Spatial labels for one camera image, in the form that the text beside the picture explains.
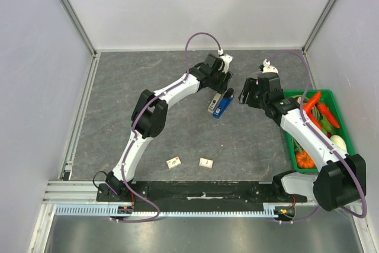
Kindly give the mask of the beige stapler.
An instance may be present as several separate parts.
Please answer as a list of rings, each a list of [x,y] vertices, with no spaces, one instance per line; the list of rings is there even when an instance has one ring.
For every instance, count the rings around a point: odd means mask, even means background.
[[[214,110],[217,108],[220,100],[222,99],[222,95],[219,94],[219,93],[216,93],[215,96],[213,97],[213,99],[211,100],[209,106],[208,106],[208,109],[207,111],[211,114],[214,113]]]

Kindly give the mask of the blue stapler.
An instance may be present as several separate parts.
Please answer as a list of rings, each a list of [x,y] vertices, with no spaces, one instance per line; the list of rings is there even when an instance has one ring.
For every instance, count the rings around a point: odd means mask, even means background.
[[[219,119],[222,116],[222,114],[224,113],[226,108],[233,101],[233,99],[231,101],[223,101],[222,99],[219,102],[217,108],[214,110],[214,113],[213,113],[213,117],[216,119]]]

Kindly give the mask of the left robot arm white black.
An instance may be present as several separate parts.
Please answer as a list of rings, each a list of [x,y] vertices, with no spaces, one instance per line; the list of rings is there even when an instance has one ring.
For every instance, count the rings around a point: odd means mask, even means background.
[[[209,54],[204,62],[188,69],[168,86],[156,91],[146,89],[140,94],[131,115],[131,132],[126,147],[116,166],[106,174],[105,183],[98,186],[97,201],[124,201],[134,196],[155,205],[136,193],[129,184],[144,151],[164,129],[169,109],[180,100],[204,88],[219,94],[227,90],[232,77],[229,71],[232,60],[231,55],[219,50],[217,56]]]

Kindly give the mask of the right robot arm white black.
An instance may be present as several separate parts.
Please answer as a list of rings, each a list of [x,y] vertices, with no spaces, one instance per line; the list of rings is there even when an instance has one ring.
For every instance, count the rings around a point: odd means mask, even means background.
[[[276,201],[286,201],[292,194],[316,200],[325,211],[360,200],[367,215],[366,163],[359,154],[350,155],[333,143],[306,115],[303,107],[291,97],[285,97],[279,75],[264,72],[257,78],[247,78],[239,95],[241,104],[262,109],[280,128],[310,155],[318,170],[317,175],[283,172],[275,176],[278,183],[271,187]]]

